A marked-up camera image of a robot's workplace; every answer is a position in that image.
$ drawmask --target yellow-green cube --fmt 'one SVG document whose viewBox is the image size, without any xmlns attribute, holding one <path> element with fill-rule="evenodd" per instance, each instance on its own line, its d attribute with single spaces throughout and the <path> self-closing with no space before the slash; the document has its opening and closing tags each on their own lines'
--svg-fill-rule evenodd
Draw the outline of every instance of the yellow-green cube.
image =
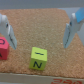
<svg viewBox="0 0 84 84">
<path fill-rule="evenodd" d="M 47 62 L 47 50 L 33 47 L 29 68 L 44 70 Z"/>
</svg>

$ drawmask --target red block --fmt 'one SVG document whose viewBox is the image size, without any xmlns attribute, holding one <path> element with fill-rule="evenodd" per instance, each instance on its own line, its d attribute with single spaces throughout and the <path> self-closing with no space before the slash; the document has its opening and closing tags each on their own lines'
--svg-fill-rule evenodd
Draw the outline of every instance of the red block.
<svg viewBox="0 0 84 84">
<path fill-rule="evenodd" d="M 5 37 L 0 37 L 0 59 L 7 60 L 9 54 L 9 43 Z"/>
</svg>

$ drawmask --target brown carpet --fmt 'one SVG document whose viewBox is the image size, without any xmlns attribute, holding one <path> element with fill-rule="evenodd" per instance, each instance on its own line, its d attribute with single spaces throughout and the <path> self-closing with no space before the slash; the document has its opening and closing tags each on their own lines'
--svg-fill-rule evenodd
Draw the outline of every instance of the brown carpet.
<svg viewBox="0 0 84 84">
<path fill-rule="evenodd" d="M 0 60 L 0 72 L 84 78 L 84 47 L 76 34 L 67 49 L 63 35 L 68 15 L 61 9 L 0 10 L 8 17 L 17 38 L 8 60 Z M 48 51 L 44 71 L 29 69 L 32 47 Z"/>
</svg>

